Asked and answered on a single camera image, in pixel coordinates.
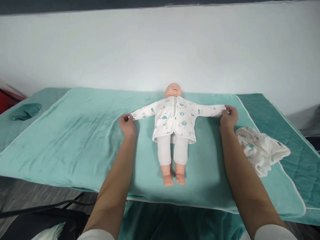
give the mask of red object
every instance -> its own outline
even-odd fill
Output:
[[[12,97],[19,99],[21,101],[25,99],[24,97],[21,97],[18,94],[12,93],[10,91],[7,91],[7,90],[3,90],[3,91],[5,91]],[[9,108],[13,107],[16,104],[17,102],[15,100],[11,99],[10,97],[0,92],[0,114],[3,113],[4,111],[7,111]]]

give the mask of hand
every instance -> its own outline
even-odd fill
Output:
[[[136,127],[133,124],[133,116],[130,114],[125,114],[120,117],[119,127],[121,128],[125,138],[136,136]]]
[[[222,118],[220,119],[220,129],[234,129],[234,126],[236,125],[239,115],[238,110],[235,107],[225,105],[226,110],[222,111]]]

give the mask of doll arm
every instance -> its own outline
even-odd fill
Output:
[[[196,114],[201,117],[221,117],[224,105],[196,105]]]
[[[148,118],[156,115],[156,108],[157,108],[157,102],[151,103],[148,106],[145,106],[143,108],[140,108],[131,115],[133,116],[133,120],[139,120],[143,118]]]

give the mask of white wall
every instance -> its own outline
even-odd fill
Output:
[[[320,2],[0,17],[0,79],[44,87],[263,93],[289,117],[320,103]],[[308,119],[290,118],[301,128]]]

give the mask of white cloth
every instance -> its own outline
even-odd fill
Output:
[[[194,123],[198,116],[221,117],[224,105],[198,105],[182,97],[170,96],[151,103],[131,113],[133,120],[155,116],[155,126],[152,140],[171,135],[171,143],[175,143],[176,136],[187,138],[189,144],[195,143]]]
[[[171,164],[171,149],[170,149],[171,136],[158,137],[158,158],[161,166]],[[188,161],[188,139],[176,136],[173,160],[180,165],[186,165]]]
[[[286,228],[269,224],[262,226],[256,232],[254,240],[297,240],[296,237]],[[101,229],[92,229],[82,234],[78,240],[114,240],[113,236]]]
[[[38,233],[32,240],[58,240],[66,222],[59,223]]]
[[[253,128],[239,128],[236,135],[259,177],[266,177],[268,171],[271,170],[271,165],[291,154],[289,148],[281,142],[264,133],[259,133]]]

